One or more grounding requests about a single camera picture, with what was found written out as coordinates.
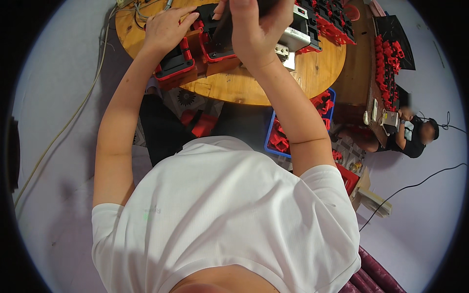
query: wooden workbench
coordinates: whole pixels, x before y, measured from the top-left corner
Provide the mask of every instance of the wooden workbench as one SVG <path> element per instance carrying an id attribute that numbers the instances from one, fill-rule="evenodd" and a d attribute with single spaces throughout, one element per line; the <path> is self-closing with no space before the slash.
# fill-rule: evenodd
<path id="1" fill-rule="evenodd" d="M 336 124 L 353 124 L 366 126 L 363 122 L 363 113 L 368 111 L 369 125 L 374 135 L 386 146 L 387 136 L 380 120 L 383 114 L 384 103 L 381 91 L 375 81 L 376 55 L 375 55 L 375 28 L 373 15 L 363 0 L 351 0 L 348 4 L 355 5 L 360 11 L 360 19 L 352 22 L 356 45 L 347 45 L 347 56 L 342 72 L 331 86 L 336 94 L 333 120 Z M 376 121 L 371 119 L 373 100 L 378 102 Z"/>
<path id="2" fill-rule="evenodd" d="M 174 0 L 173 7 L 217 3 L 219 0 Z M 140 11 L 144 15 L 154 15 L 166 5 L 165 0 L 157 1 Z M 131 9 L 133 4 L 125 7 Z M 143 46 L 145 32 L 134 21 L 134 11 L 119 11 L 115 18 L 117 35 L 124 49 L 135 58 Z M 312 98 L 325 91 L 339 76 L 345 61 L 346 46 L 336 46 L 327 39 L 319 37 L 321 53 L 311 52 L 297 55 L 296 70 L 292 76 L 300 84 L 306 96 Z M 248 105 L 270 105 L 267 96 L 257 81 L 245 68 L 236 68 L 199 78 L 185 84 L 182 88 L 199 95 L 226 102 Z"/>

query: white t-shirt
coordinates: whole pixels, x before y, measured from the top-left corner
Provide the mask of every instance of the white t-shirt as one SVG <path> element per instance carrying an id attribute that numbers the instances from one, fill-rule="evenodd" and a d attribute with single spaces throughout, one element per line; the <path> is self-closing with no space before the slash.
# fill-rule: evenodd
<path id="1" fill-rule="evenodd" d="M 108 292 L 168 293 L 196 271 L 238 264 L 281 293 L 336 293 L 361 265 L 336 168 L 298 178 L 229 136 L 187 143 L 125 207 L 99 204 L 91 219 L 92 258 Z"/>

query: black cap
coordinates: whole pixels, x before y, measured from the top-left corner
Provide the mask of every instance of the black cap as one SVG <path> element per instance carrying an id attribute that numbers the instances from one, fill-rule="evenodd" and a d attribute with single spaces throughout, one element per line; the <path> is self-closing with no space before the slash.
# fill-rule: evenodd
<path id="1" fill-rule="evenodd" d="M 433 140 L 436 140 L 439 136 L 439 127 L 438 127 L 438 123 L 435 121 L 435 119 L 433 118 L 429 118 L 428 121 L 430 122 L 430 124 L 433 126 L 433 128 L 435 129 L 435 136 L 433 138 Z"/>

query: black pants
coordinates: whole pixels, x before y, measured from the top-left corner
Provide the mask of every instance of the black pants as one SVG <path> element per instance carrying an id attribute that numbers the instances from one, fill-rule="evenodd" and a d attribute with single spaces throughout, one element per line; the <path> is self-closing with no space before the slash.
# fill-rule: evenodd
<path id="1" fill-rule="evenodd" d="M 253 150 L 264 152 L 264 141 L 273 109 L 225 103 L 211 135 L 241 139 Z M 152 166 L 182 150 L 196 138 L 157 95 L 145 95 L 140 106 L 140 121 Z"/>

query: person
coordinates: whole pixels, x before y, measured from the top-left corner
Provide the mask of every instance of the person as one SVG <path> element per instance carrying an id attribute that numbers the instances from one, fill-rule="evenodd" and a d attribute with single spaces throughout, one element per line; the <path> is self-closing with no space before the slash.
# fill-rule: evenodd
<path id="1" fill-rule="evenodd" d="M 259 20 L 256 0 L 230 1 L 234 52 L 288 135 L 294 174 L 237 138 L 193 139 L 161 110 L 159 97 L 142 98 L 153 70 L 197 13 L 171 8 L 149 17 L 96 146 L 91 255 L 108 292 L 336 293 L 360 269 L 358 223 L 327 130 L 274 53 L 293 4 L 280 0 Z M 139 113 L 158 130 L 154 137 L 175 140 L 147 141 L 156 164 L 135 187 L 131 150 Z"/>
<path id="2" fill-rule="evenodd" d="M 410 158 L 418 158 L 425 147 L 439 136 L 438 123 L 429 118 L 427 122 L 412 114 L 408 107 L 398 110 L 400 123 L 397 133 L 391 134 L 387 145 L 381 146 L 374 135 L 365 136 L 348 127 L 339 127 L 336 134 L 331 134 L 331 140 L 336 142 L 339 138 L 350 137 L 362 150 L 379 152 L 393 150 L 403 153 Z"/>

